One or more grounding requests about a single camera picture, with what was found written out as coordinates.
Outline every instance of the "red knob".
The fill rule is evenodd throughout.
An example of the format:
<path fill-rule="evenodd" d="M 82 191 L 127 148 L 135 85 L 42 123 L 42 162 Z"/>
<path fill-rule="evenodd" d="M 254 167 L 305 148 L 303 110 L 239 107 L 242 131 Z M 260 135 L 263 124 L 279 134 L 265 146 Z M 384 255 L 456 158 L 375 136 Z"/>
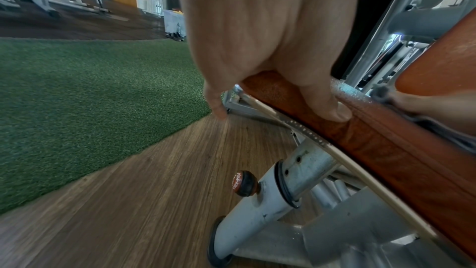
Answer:
<path fill-rule="evenodd" d="M 259 193 L 258 179 L 249 171 L 239 171 L 233 177 L 233 192 L 241 197 L 249 197 Z"/>

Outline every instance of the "turf mat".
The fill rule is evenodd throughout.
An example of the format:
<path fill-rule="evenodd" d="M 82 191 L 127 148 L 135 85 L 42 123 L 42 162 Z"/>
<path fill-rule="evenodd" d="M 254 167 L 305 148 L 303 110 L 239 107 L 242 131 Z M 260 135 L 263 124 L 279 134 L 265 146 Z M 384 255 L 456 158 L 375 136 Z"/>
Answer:
<path fill-rule="evenodd" d="M 186 43 L 0 40 L 0 214 L 209 114 Z"/>

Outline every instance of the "hand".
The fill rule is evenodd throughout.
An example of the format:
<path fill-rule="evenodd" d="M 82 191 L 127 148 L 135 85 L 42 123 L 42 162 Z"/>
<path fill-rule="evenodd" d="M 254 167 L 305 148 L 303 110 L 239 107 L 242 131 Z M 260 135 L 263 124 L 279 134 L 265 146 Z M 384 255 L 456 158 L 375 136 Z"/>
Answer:
<path fill-rule="evenodd" d="M 203 94 L 226 118 L 220 95 L 248 76 L 276 70 L 319 116 L 345 122 L 330 70 L 350 34 L 357 0 L 180 0 Z"/>
<path fill-rule="evenodd" d="M 403 111 L 428 116 L 451 129 L 476 136 L 476 91 L 444 96 L 416 96 L 392 91 L 389 97 Z"/>

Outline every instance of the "green artificial turf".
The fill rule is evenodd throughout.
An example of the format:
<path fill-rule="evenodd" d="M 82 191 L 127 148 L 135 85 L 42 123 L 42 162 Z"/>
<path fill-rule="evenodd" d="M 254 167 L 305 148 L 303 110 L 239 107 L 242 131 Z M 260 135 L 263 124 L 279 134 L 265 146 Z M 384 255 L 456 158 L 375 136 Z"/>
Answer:
<path fill-rule="evenodd" d="M 0 213 L 209 113 L 186 43 L 0 40 Z"/>

